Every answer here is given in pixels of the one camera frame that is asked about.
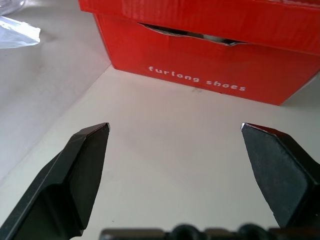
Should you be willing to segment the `empty clear plastic bag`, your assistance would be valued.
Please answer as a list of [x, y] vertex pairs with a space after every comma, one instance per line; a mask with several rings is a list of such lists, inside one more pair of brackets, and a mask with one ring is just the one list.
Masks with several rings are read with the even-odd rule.
[[34, 46], [40, 43], [41, 29], [26, 22], [0, 16], [0, 49]]

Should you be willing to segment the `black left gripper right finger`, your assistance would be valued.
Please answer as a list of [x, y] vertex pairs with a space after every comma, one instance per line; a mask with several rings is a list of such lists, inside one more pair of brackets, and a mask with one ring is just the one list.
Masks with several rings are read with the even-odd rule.
[[290, 135], [241, 125], [257, 185], [281, 228], [320, 228], [320, 163]]

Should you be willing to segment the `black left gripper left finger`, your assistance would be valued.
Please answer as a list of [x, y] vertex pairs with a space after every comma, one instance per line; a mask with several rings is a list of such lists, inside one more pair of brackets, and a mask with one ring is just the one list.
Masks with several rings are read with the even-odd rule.
[[0, 240], [70, 240], [87, 228], [100, 186], [109, 123], [75, 133], [37, 174], [0, 227]]

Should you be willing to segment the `orange cardboard box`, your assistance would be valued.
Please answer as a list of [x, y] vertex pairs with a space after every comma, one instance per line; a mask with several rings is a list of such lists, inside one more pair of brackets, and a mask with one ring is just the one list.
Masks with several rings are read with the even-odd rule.
[[281, 105], [320, 73], [320, 0], [78, 0], [115, 69]]

